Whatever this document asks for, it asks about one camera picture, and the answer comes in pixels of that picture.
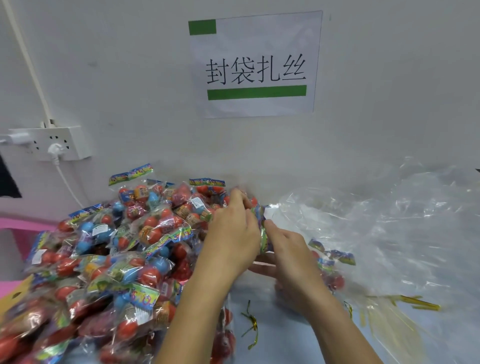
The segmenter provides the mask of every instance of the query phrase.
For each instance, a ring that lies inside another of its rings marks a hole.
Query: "clear plastic bag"
[[[335,261],[345,278],[336,295],[400,364],[478,361],[480,192],[471,176],[408,160],[368,199],[302,188],[278,205],[306,238],[352,254],[356,265]]]

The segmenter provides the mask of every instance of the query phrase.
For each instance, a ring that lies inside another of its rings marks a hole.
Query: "right hand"
[[[265,221],[264,226],[275,253],[259,255],[256,261],[275,266],[253,264],[249,270],[276,278],[276,290],[285,296],[294,309],[305,315],[312,292],[325,290],[328,293],[322,273],[303,236],[279,229],[272,220]]]

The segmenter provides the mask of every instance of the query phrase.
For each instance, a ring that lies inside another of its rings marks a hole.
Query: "pile of packaged toys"
[[[84,349],[101,363],[148,363],[171,323],[225,182],[158,181],[151,165],[110,178],[112,199],[41,232],[25,297],[0,325],[0,363],[57,363]],[[264,206],[251,197],[262,234]],[[336,284],[343,285],[341,277]],[[232,360],[232,313],[218,316],[211,363]]]

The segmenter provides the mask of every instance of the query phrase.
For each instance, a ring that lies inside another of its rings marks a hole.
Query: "left hand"
[[[218,209],[208,226],[195,272],[206,269],[231,284],[247,270],[260,251],[261,240],[251,207],[244,193],[232,190],[228,207]]]

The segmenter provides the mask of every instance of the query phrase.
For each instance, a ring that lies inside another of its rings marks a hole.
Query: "paper sign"
[[[312,113],[322,11],[189,22],[204,118]]]

